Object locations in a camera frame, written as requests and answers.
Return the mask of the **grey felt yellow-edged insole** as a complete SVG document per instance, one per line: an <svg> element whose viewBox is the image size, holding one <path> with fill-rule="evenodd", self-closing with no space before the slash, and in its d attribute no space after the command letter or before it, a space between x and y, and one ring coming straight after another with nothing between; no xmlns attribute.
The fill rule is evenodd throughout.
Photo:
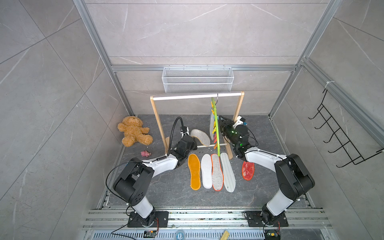
<svg viewBox="0 0 384 240"><path fill-rule="evenodd" d="M193 129L191 131L191 137L197 138L203 146L209 147L211 144L210 137L201 130Z"/></svg>

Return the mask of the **yellow fuzzy insole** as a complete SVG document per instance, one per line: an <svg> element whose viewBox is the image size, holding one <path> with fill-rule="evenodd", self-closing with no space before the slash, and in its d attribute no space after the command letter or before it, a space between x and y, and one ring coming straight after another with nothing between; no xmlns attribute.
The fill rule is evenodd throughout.
<svg viewBox="0 0 384 240"><path fill-rule="evenodd" d="M201 179L200 179L201 164L197 155L195 154L189 155L188 167L191 174L190 187L192 190L197 191L201 188Z"/></svg>

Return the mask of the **white foam insole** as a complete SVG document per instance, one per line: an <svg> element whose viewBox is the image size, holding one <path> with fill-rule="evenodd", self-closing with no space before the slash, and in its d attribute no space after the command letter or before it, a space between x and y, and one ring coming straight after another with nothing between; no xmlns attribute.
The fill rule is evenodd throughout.
<svg viewBox="0 0 384 240"><path fill-rule="evenodd" d="M211 189L212 182L212 159L209 154L204 154L201 159L202 183L205 189Z"/></svg>

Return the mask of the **red orange-edged insole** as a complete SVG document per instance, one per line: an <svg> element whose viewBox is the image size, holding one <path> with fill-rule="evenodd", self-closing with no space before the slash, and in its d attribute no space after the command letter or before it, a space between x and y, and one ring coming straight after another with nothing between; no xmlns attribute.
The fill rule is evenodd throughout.
<svg viewBox="0 0 384 240"><path fill-rule="evenodd" d="M243 162L242 165L242 176L246 181L250 181L255 173L255 164L250 162Z"/></svg>

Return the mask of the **grey felt orange-edged insole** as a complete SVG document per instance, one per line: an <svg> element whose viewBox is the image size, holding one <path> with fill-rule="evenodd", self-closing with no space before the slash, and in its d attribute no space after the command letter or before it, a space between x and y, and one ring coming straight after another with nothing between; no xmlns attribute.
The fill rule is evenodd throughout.
<svg viewBox="0 0 384 240"><path fill-rule="evenodd" d="M224 175L221 169L220 158L217 154L211 155L212 160L212 185L217 192L221 191L224 184Z"/></svg>

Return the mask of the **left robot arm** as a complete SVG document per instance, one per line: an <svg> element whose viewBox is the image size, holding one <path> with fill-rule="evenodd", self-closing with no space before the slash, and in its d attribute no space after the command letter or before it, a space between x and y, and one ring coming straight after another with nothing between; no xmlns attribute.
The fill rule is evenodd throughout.
<svg viewBox="0 0 384 240"><path fill-rule="evenodd" d="M191 151L198 149L196 140L190 136L189 129L180 116L174 121L170 144L178 122L181 123L182 137L177 144L168 147L164 156L146 162L132 158L123 163L125 168L115 179L112 187L107 187L113 195L125 201L134 210L132 219L137 219L144 227L150 227L158 222L156 209L146 197L153 177L177 169L186 162Z"/></svg>

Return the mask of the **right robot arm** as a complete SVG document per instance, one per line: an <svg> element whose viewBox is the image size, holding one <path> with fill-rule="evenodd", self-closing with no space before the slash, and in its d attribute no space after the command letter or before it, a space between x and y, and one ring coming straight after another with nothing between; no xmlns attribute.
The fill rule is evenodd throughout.
<svg viewBox="0 0 384 240"><path fill-rule="evenodd" d="M262 207L260 217L266 226L274 226L284 212L302 195L315 186L315 180L296 154L278 155L250 144L250 133L244 119L239 124L224 116L218 116L219 130L227 138L237 158L273 171L279 190Z"/></svg>

